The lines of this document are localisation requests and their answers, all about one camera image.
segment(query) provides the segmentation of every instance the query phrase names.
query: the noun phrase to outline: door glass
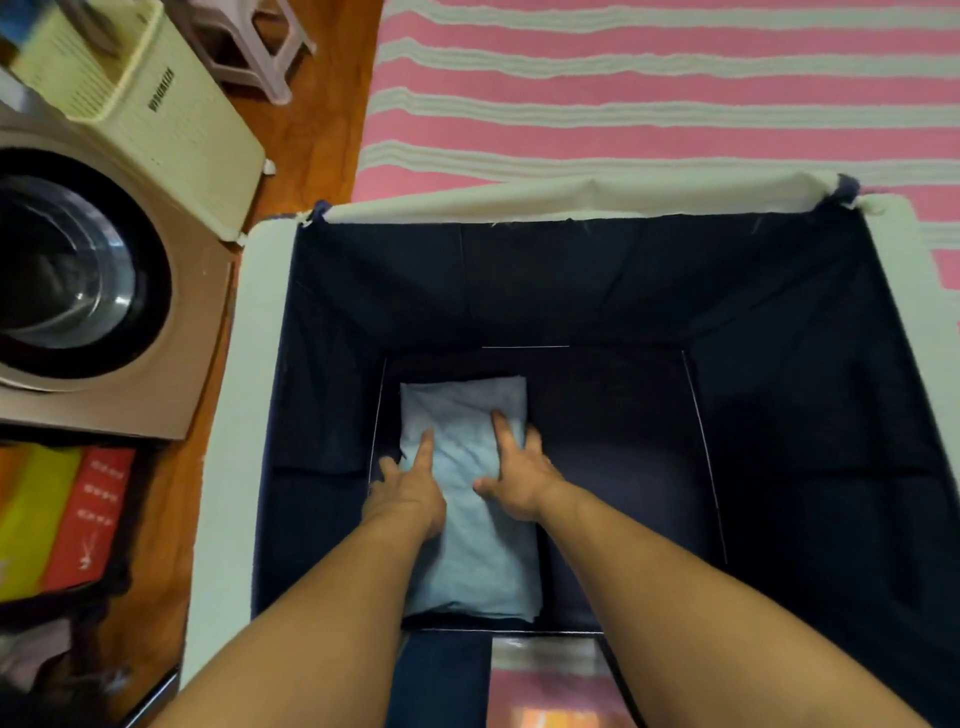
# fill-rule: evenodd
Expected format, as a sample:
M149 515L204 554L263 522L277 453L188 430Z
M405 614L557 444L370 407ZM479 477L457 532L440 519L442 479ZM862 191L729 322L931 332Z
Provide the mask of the door glass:
M0 333L43 349L93 344L123 321L135 286L127 244L80 194L0 178Z

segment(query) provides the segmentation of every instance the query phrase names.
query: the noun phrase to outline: folded clothes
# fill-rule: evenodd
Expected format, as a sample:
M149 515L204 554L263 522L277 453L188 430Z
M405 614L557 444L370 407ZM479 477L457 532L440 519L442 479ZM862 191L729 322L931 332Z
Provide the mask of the folded clothes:
M446 527L420 552L406 615L437 610L533 621L540 613L536 528L473 492L477 477L496 477L500 470L493 409L506 415L522 444L527 419L522 376L400 385L400 468L411 467L420 436L433 427L433 476L446 498Z

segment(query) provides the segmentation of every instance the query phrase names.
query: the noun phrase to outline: red box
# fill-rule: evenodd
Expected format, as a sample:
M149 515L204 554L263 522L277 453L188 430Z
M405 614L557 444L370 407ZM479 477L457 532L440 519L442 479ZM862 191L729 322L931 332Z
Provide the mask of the red box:
M134 455L133 449L86 449L40 580L42 591L75 587L104 575Z

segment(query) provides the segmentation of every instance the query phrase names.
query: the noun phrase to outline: wooden floor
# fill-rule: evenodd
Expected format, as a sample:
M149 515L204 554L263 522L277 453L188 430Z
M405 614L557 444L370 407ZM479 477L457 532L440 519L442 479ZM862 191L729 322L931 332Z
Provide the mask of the wooden floor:
M245 90L231 99L276 163L251 221L349 201L356 172L382 0L291 0L317 42L291 79L294 100L273 107ZM132 670L111 708L124 715L180 661L204 452L223 378L232 305L189 438L165 454L151 487L132 564L132 588L101 629L106 664Z

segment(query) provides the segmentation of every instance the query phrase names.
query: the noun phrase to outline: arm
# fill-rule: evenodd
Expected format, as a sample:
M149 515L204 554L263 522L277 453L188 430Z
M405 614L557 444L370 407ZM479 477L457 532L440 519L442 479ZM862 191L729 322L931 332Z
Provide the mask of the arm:
M156 728L380 728L410 573L446 517L432 463L432 431L408 473L381 459L384 482L356 530L224 647Z
M651 726L925 726L776 603L567 483L498 413L500 478L474 490L537 521L573 568Z

